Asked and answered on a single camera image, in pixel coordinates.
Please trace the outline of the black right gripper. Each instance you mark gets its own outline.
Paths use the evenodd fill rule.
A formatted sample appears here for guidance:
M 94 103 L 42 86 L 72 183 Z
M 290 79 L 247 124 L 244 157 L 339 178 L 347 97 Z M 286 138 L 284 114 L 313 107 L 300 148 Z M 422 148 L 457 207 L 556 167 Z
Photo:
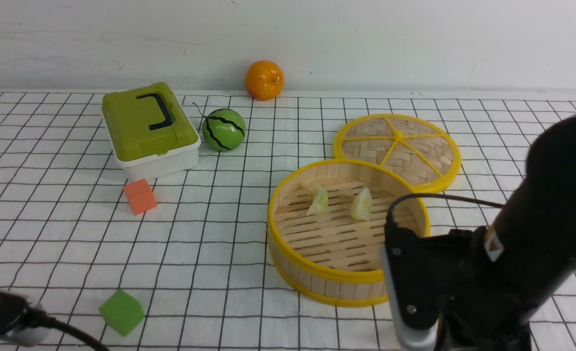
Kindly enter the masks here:
M 381 250 L 404 351 L 530 351 L 525 309 L 490 271 L 488 228 L 419 237 L 388 210 Z

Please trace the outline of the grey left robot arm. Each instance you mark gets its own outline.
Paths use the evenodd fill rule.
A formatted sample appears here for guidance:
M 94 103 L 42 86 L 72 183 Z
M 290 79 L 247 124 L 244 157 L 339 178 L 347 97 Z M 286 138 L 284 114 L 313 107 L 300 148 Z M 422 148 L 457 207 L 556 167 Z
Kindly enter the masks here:
M 22 347 L 34 347 L 49 334 L 49 329 L 25 322 L 32 309 L 44 311 L 38 300 L 21 293 L 0 290 L 0 340 Z

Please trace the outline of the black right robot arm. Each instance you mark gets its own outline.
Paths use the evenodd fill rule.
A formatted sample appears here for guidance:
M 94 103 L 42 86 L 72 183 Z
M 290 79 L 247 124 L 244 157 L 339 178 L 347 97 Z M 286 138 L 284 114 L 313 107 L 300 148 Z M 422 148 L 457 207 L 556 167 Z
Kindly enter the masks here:
M 389 207 L 381 250 L 404 351 L 530 351 L 530 319 L 576 269 L 576 114 L 529 149 L 526 177 L 491 225 L 419 237 Z

